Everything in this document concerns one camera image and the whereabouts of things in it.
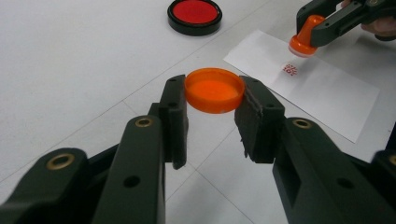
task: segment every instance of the white table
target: white table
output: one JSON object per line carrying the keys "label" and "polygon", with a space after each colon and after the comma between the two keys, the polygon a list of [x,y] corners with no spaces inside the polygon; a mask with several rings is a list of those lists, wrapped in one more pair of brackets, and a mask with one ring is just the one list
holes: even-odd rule
{"label": "white table", "polygon": [[[159,102],[169,77],[203,67],[243,75],[224,56],[257,29],[288,41],[308,1],[215,2],[223,12],[219,31],[192,37],[168,25],[171,0],[2,1],[0,201],[53,149],[78,147],[91,157],[116,145],[126,122]],[[348,38],[367,46],[359,66],[349,62]],[[395,49],[393,58],[376,60],[381,48]],[[356,144],[322,125],[337,146],[365,161],[385,148],[396,120],[396,76],[380,75],[395,70],[395,54],[395,43],[378,44],[360,28],[317,54],[381,90]],[[315,120],[279,100],[287,117]],[[209,115],[189,106],[188,116],[188,162],[178,171],[166,165],[167,223],[287,223],[272,165],[244,158],[233,112]]]}

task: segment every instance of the black ring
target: black ring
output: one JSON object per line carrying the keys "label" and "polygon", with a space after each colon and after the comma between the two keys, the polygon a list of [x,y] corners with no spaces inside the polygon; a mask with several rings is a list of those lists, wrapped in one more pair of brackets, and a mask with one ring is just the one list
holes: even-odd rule
{"label": "black ring", "polygon": [[222,12],[219,6],[210,0],[199,0],[199,1],[206,2],[215,8],[215,10],[217,11],[217,16],[213,21],[209,21],[205,23],[190,23],[190,22],[182,21],[179,18],[177,18],[173,10],[177,4],[184,1],[188,1],[188,0],[176,0],[168,8],[168,22],[169,25],[174,30],[178,31],[183,35],[199,36],[199,35],[213,34],[220,28]]}

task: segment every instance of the red stamp mark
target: red stamp mark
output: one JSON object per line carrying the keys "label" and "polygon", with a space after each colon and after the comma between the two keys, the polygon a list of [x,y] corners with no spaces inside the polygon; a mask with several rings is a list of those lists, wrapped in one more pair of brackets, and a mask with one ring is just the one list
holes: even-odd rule
{"label": "red stamp mark", "polygon": [[297,75],[297,67],[288,63],[283,67],[283,71],[291,76]]}

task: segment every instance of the hand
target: hand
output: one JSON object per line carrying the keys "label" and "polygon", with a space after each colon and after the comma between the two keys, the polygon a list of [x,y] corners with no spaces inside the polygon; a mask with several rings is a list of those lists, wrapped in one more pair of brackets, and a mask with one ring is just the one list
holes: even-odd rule
{"label": "hand", "polygon": [[[346,7],[351,0],[344,0],[341,7]],[[379,18],[370,24],[362,24],[361,29],[379,36],[395,36],[396,20],[393,17]]]}

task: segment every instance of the white surface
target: white surface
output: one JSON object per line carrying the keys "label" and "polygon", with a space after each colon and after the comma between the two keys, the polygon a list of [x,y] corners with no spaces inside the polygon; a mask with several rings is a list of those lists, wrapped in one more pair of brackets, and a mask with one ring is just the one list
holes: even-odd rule
{"label": "white surface", "polygon": [[355,143],[379,89],[315,56],[299,58],[288,46],[257,30],[224,60]]}
{"label": "white surface", "polygon": [[[295,14],[307,1],[216,0],[221,28],[202,37],[169,27],[171,2],[0,2],[1,202],[33,161],[57,146],[81,147],[91,155],[117,144],[126,120],[147,114],[169,77],[202,67],[242,75],[222,60],[227,53],[257,29],[288,41]],[[359,29],[346,37],[320,49],[318,57],[381,92],[356,144],[321,126],[345,152],[368,161],[385,147],[396,119],[396,47]],[[354,44],[359,50],[349,51]],[[383,54],[391,57],[377,59]],[[357,55],[361,61],[352,63]],[[287,117],[315,120],[278,99]],[[207,115],[189,107],[188,115],[188,164],[179,171],[166,167],[168,223],[204,223],[200,217],[206,223],[286,223],[272,165],[244,158],[233,114]],[[247,191],[241,181],[249,181]]]}

